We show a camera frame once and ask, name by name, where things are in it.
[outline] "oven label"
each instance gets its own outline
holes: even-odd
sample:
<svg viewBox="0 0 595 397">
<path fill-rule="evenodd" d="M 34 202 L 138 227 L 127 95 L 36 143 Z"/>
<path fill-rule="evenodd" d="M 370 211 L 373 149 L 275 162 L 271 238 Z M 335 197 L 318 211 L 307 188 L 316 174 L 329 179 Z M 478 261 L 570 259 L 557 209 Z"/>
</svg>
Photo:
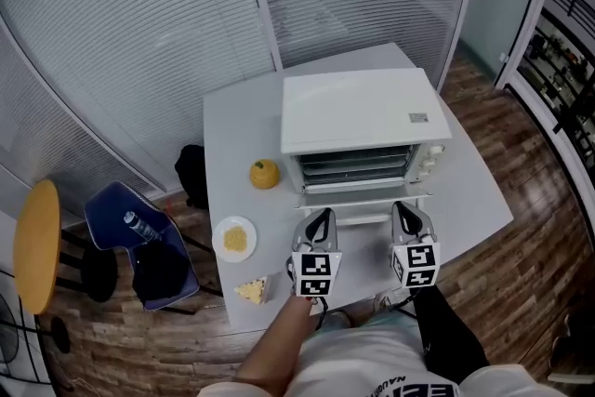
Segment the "oven label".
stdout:
<svg viewBox="0 0 595 397">
<path fill-rule="evenodd" d="M 426 112 L 410 112 L 409 121 L 412 123 L 427 123 L 428 114 Z"/>
</svg>

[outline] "black bag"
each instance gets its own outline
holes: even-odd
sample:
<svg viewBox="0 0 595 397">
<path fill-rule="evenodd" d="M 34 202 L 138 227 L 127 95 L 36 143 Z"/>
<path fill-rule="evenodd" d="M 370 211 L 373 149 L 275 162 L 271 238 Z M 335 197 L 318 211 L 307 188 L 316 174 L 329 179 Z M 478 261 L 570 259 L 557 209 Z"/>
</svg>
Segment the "black bag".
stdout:
<svg viewBox="0 0 595 397">
<path fill-rule="evenodd" d="M 175 168 L 179 181 L 189 197 L 186 205 L 208 210 L 205 148 L 194 144 L 184 146 Z"/>
<path fill-rule="evenodd" d="M 135 249 L 137 266 L 132 287 L 142 304 L 177 295 L 188 276 L 190 262 L 172 245 L 152 240 Z"/>
</svg>

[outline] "white table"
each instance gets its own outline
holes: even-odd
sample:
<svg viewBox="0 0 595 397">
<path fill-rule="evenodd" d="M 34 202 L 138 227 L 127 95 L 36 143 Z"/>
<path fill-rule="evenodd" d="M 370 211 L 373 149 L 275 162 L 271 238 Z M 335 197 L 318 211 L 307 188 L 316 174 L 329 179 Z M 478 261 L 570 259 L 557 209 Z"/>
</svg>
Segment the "white table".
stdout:
<svg viewBox="0 0 595 397">
<path fill-rule="evenodd" d="M 289 295 L 291 281 L 284 264 L 291 253 L 298 194 L 284 170 L 281 156 L 283 77 L 350 70 L 413 67 L 394 44 L 373 46 L 288 68 L 235 84 L 205 97 L 206 180 L 213 228 L 227 216 L 249 218 L 258 234 L 257 248 L 241 263 L 218 258 L 218 271 L 231 325 L 241 331 L 266 328 Z M 458 257 L 512 220 L 492 174 L 464 129 L 443 103 L 453 133 L 446 153 L 422 187 L 438 240 L 442 262 Z M 282 171 L 275 188 L 252 187 L 248 169 L 257 159 L 273 159 Z M 389 266 L 390 224 L 338 229 L 343 252 L 329 308 L 334 309 L 395 288 Z M 260 276 L 274 275 L 270 300 L 255 305 L 233 291 Z"/>
</svg>

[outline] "toaster oven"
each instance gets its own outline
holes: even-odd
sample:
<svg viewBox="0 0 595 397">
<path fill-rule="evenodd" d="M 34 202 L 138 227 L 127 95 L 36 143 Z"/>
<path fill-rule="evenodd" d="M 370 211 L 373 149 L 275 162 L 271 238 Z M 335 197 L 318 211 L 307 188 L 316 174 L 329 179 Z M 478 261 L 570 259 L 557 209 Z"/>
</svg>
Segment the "toaster oven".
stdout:
<svg viewBox="0 0 595 397">
<path fill-rule="evenodd" d="M 432 173 L 450 138 L 422 69 L 284 79 L 281 152 L 302 196 L 299 206 L 350 206 L 338 223 L 353 221 L 356 205 L 378 211 L 395 200 L 431 195 L 417 183 Z M 364 221 L 387 218 L 385 212 Z"/>
</svg>

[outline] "white t-shirt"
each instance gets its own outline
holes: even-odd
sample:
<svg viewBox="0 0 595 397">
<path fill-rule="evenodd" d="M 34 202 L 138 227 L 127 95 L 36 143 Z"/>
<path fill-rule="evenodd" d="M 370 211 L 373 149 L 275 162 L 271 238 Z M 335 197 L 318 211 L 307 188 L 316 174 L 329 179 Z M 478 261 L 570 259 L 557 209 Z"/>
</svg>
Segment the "white t-shirt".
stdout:
<svg viewBox="0 0 595 397">
<path fill-rule="evenodd" d="M 287 397 L 563 397 L 521 365 L 484 367 L 460 386 L 426 370 L 421 342 L 399 326 L 331 331 L 306 341 Z M 456 359 L 457 350 L 453 350 Z M 269 397 L 250 384 L 222 382 L 200 397 Z"/>
</svg>

